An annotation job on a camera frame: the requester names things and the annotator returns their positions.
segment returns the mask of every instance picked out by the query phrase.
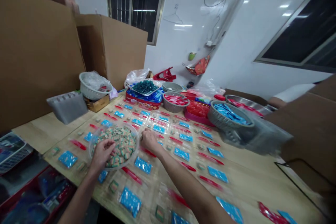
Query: blue candy packet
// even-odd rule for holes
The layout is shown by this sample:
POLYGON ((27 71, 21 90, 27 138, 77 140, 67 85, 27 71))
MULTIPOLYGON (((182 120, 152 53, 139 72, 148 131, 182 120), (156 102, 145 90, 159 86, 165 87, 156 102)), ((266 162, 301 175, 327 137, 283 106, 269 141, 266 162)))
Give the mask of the blue candy packet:
POLYGON ((206 136, 212 140, 212 135, 208 132, 202 131, 203 136, 206 136))
POLYGON ((138 124, 138 125, 140 125, 140 126, 143 125, 143 122, 140 121, 140 120, 138 120, 138 119, 133 119, 132 122, 135 123, 135 124, 138 124))
POLYGON ((166 131, 164 128, 160 127, 159 125, 154 125, 153 130, 155 130, 159 133, 162 133, 162 134, 164 134, 165 131, 166 131))
POLYGON ((160 119, 161 121, 169 122, 169 119, 168 119, 167 117, 159 116, 159 119, 160 119))
POLYGON ((188 141, 188 142, 192 142, 193 141, 193 137, 192 136, 184 135, 182 133, 180 133, 180 138, 182 140, 185 140, 185 141, 188 141))
POLYGON ((172 211, 171 213, 171 224, 190 224, 189 221, 183 219, 180 215, 172 211))
POLYGON ((124 188, 119 202, 131 212, 133 218, 136 218, 141 207, 141 200, 138 196, 131 192, 127 187, 124 188))
POLYGON ((129 110, 133 109, 132 106, 128 106, 128 105, 126 105, 126 104, 124 105, 124 108, 129 109, 129 110))
POLYGON ((284 217, 290 224, 298 224, 287 212, 278 210, 278 213, 284 217))
POLYGON ((150 113, 147 112, 147 111, 144 111, 144 110, 142 110, 140 113, 143 114, 143 115, 145 115, 145 116, 150 116, 150 113))
POLYGON ((220 157, 220 158, 224 158, 223 154, 222 154, 219 150, 212 149, 212 148, 208 147, 208 151, 209 151, 212 155, 218 156, 218 157, 220 157))
POLYGON ((209 172, 209 174, 211 176, 213 176, 213 177, 215 177, 215 178, 217 178, 219 180, 222 180, 225 183, 229 182, 226 174, 224 172, 222 172, 222 171, 219 171, 219 170, 217 170, 215 168, 212 168, 211 166, 208 166, 208 172, 209 172))
POLYGON ((110 121, 108 121, 108 120, 106 120, 106 119, 105 119, 104 121, 102 121, 101 124, 102 124, 102 125, 105 125, 105 126, 107 126, 107 127, 111 127, 111 126, 113 125, 113 123, 111 123, 110 121))
POLYGON ((238 207, 230 204, 229 202, 226 202, 218 196, 216 196, 216 200, 235 222, 237 222, 238 224, 244 224, 242 213, 240 212, 238 207))
POLYGON ((145 160, 137 157, 134 163, 135 167, 138 167, 140 170, 144 171, 147 174, 151 173, 152 165, 147 163, 145 160))
POLYGON ((123 117, 125 116, 123 113, 121 113, 121 112, 119 112, 119 111, 116 111, 114 114, 115 114, 116 116, 120 117, 120 118, 123 118, 123 117))
POLYGON ((174 154, 175 154, 176 156, 179 156, 180 158, 183 158, 184 160, 186 160, 186 161, 189 162, 189 153, 184 152, 183 150, 181 150, 181 149, 175 147, 174 154))
POLYGON ((104 170, 99 174, 98 181, 100 184, 102 184, 104 180, 106 179, 107 173, 108 172, 104 170))
POLYGON ((84 139, 85 139, 86 141, 90 142, 91 139, 92 139, 92 136, 93 136, 93 134, 92 134, 91 132, 89 132, 89 133, 84 137, 84 139))
POLYGON ((178 123, 183 127, 190 128, 190 125, 187 124, 187 123, 184 123, 184 122, 181 122, 181 121, 179 121, 178 123))
POLYGON ((58 158, 58 160, 61 161, 68 168, 71 168, 76 163, 77 159, 78 157, 73 155, 68 150, 58 158))

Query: ceiling light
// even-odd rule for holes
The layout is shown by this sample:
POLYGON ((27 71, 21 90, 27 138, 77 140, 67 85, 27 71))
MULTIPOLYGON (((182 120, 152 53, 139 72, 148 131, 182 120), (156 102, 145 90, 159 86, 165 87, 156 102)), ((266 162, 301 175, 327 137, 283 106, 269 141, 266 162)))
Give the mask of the ceiling light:
POLYGON ((190 27, 190 26, 192 26, 191 24, 176 24, 175 26, 181 26, 181 27, 190 27))
POLYGON ((155 12, 156 10, 133 10, 133 11, 155 12))

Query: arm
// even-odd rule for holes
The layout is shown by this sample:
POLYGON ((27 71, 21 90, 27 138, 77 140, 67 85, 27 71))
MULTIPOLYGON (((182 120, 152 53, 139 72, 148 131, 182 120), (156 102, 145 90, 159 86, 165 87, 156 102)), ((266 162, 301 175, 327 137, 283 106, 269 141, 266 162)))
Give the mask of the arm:
POLYGON ((161 161, 174 185, 186 200, 198 222, 226 223, 234 221, 217 202, 216 198, 182 165, 180 165, 156 141, 156 135, 149 129, 142 132, 142 145, 152 151, 161 161))
POLYGON ((97 144, 90 169, 78 187, 58 224, 83 223, 85 212, 90 203, 99 174, 104 169, 105 162, 110 157, 115 146, 116 144, 114 141, 110 139, 106 139, 97 144))

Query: stainless steel basin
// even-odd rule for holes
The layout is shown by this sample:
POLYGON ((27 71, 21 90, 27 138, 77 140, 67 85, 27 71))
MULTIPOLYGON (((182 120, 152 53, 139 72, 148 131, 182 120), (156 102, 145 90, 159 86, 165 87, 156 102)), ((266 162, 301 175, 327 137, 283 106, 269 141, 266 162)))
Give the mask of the stainless steel basin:
POLYGON ((240 103, 245 104, 246 106, 254 108, 255 110, 259 111, 264 116, 272 113, 271 110, 269 110, 268 108, 265 108, 264 106, 260 105, 259 103, 256 103, 254 101, 248 100, 248 99, 240 97, 240 96, 235 96, 235 95, 228 94, 228 95, 225 96, 225 98, 226 98, 226 101, 230 104, 232 104, 232 103, 229 101, 229 99, 232 99, 236 102, 240 102, 240 103))

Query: person's right hand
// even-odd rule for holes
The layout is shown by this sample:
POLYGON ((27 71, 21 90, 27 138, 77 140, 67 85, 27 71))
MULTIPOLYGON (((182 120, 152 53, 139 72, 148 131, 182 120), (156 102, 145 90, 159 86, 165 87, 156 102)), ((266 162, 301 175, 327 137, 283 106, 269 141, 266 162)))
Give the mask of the person's right hand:
POLYGON ((147 150, 150 150, 155 155, 158 154, 158 152, 162 149, 161 144, 159 144, 156 140, 157 136, 154 131, 151 131, 150 129, 145 129, 142 132, 142 140, 141 145, 145 147, 147 150))

